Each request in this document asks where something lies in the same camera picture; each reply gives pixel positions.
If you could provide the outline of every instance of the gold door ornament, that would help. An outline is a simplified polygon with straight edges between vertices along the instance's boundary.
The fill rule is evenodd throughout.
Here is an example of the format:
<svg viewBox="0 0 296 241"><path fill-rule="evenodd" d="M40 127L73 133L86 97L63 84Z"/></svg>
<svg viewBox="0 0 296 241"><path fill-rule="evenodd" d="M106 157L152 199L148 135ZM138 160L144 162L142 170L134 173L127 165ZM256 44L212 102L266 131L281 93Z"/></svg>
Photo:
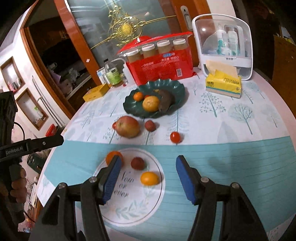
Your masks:
<svg viewBox="0 0 296 241"><path fill-rule="evenodd" d="M136 17L130 16L127 12L124 13L122 7L114 4L113 10L109 10L108 17L112 19L108 30L109 37L101 41L100 43L97 43L95 46L91 47L91 49L112 39L115 39L119 42L117 46L122 46L124 44L130 43L134 39L141 36L143 31L142 27L144 25L167 18L173 18L176 17L176 15L156 18L149 21L139 21Z"/></svg>

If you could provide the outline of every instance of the yellow round fruit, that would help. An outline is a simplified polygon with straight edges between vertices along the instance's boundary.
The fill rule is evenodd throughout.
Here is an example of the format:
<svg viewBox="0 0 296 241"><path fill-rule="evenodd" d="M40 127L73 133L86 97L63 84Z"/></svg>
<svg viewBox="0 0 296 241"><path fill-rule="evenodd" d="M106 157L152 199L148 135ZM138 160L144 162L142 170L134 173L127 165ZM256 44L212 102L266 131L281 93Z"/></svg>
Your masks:
<svg viewBox="0 0 296 241"><path fill-rule="evenodd" d="M157 185L159 183L158 176L153 172L144 172L141 175L141 183L146 186Z"/></svg>
<svg viewBox="0 0 296 241"><path fill-rule="evenodd" d="M148 96L143 101L143 109L147 112L158 111L160 100L156 96Z"/></svg>

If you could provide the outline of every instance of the green bottle label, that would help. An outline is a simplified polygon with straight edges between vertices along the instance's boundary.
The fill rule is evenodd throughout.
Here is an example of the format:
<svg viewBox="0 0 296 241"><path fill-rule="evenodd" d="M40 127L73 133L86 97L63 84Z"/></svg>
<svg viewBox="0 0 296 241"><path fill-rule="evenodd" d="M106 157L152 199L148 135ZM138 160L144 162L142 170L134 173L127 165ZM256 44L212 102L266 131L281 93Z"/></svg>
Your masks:
<svg viewBox="0 0 296 241"><path fill-rule="evenodd" d="M118 84L121 79L120 79L120 74L117 70L117 68L112 68L109 70L108 73L106 73L107 79L109 80L110 84L116 85Z"/></svg>

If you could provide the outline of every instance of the door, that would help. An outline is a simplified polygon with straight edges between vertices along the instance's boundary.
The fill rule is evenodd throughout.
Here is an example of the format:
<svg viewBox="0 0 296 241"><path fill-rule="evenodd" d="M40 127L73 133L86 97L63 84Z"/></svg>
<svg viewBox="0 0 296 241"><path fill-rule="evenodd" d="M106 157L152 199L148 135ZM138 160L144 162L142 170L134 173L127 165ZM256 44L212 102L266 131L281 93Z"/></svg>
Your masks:
<svg viewBox="0 0 296 241"><path fill-rule="evenodd" d="M94 72L138 36L191 31L191 20L210 13L206 0L54 0L65 28ZM189 38L194 66L198 56Z"/></svg>

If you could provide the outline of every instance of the white jar lid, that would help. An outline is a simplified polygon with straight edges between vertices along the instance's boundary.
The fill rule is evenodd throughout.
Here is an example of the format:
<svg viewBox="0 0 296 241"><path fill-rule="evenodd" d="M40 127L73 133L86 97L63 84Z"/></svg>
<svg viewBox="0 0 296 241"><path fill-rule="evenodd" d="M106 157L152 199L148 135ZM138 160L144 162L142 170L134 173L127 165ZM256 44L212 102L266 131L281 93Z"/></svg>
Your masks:
<svg viewBox="0 0 296 241"><path fill-rule="evenodd" d="M133 55L136 55L137 53L139 53L139 50L136 49L134 51L127 53L126 56L133 56Z"/></svg>
<svg viewBox="0 0 296 241"><path fill-rule="evenodd" d="M142 51L143 52L150 51L152 49L155 49L155 45L154 44L147 44L147 45L144 45L142 47Z"/></svg>
<svg viewBox="0 0 296 241"><path fill-rule="evenodd" d="M175 40L173 40L174 45L181 45L181 44L185 44L185 43L186 43L186 39L175 39Z"/></svg>
<svg viewBox="0 0 296 241"><path fill-rule="evenodd" d="M169 45L170 44L170 41L169 40L161 40L161 41L159 41L159 42L157 42L157 47L164 47L164 46L167 46L167 45Z"/></svg>

